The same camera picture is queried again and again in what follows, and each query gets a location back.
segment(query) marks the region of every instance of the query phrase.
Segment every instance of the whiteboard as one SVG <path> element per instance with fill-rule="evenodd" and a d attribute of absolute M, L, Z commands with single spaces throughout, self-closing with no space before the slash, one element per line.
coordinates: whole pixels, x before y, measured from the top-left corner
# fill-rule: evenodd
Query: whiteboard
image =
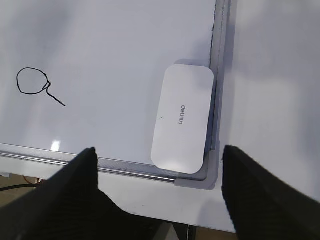
<path fill-rule="evenodd" d="M 209 66 L 215 0 L 0 0 L 0 143 L 152 164 L 165 70 Z M 19 92 L 17 73 L 51 86 Z M 19 78 L 37 92 L 41 73 Z"/>

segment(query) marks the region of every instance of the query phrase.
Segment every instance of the hand-drawn circle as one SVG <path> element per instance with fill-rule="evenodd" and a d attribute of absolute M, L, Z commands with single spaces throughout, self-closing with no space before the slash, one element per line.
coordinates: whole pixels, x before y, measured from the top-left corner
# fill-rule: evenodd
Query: hand-drawn circle
<path fill-rule="evenodd" d="M 43 88 L 40 90 L 40 91 L 37 91 L 37 92 L 25 92 L 25 91 L 22 91 L 21 87 L 20 87 L 20 84 L 19 84 L 19 74 L 26 70 L 26 69 L 30 69 L 30 70 L 35 70 L 37 72 L 40 72 L 42 73 L 44 76 L 45 76 L 45 79 L 46 79 L 46 84 L 43 86 Z M 49 88 L 51 86 L 51 82 L 49 81 L 49 78 L 47 76 L 47 74 L 45 74 L 43 71 L 37 69 L 37 68 L 34 68 L 34 67 L 25 67 L 25 68 L 22 68 L 16 75 L 16 84 L 18 86 L 18 89 L 20 91 L 20 93 L 22 94 L 26 94 L 26 95 L 36 95 L 36 94 L 39 94 L 41 92 L 43 92 L 45 90 L 46 94 L 48 96 L 50 96 L 51 98 L 53 98 L 54 100 L 56 100 L 58 103 L 60 103 L 62 106 L 66 106 L 63 102 L 61 102 L 59 99 L 57 99 L 55 96 L 53 96 L 52 94 L 49 93 Z"/>
<path fill-rule="evenodd" d="M 44 77 L 45 77 L 45 79 L 46 79 L 46 84 L 43 86 L 43 88 L 42 88 L 40 91 L 38 91 L 38 92 L 25 92 L 25 91 L 22 91 L 22 89 L 20 88 L 20 84 L 19 84 L 19 74 L 22 73 L 24 70 L 27 70 L 27 69 L 38 71 L 38 72 L 40 72 L 40 73 L 42 73 L 42 74 L 44 75 Z M 18 72 L 18 74 L 16 75 L 16 84 L 17 84 L 17 86 L 18 86 L 19 91 L 20 91 L 22 94 L 35 95 L 35 94 L 39 94 L 39 93 L 43 92 L 44 90 L 46 90 L 47 88 L 49 88 L 50 85 L 51 85 L 51 82 L 49 81 L 48 76 L 47 76 L 43 71 L 41 71 L 41 70 L 39 70 L 39 69 L 37 69 L 37 68 L 33 68 L 33 67 L 25 67 L 25 68 L 22 68 L 22 69 Z"/>

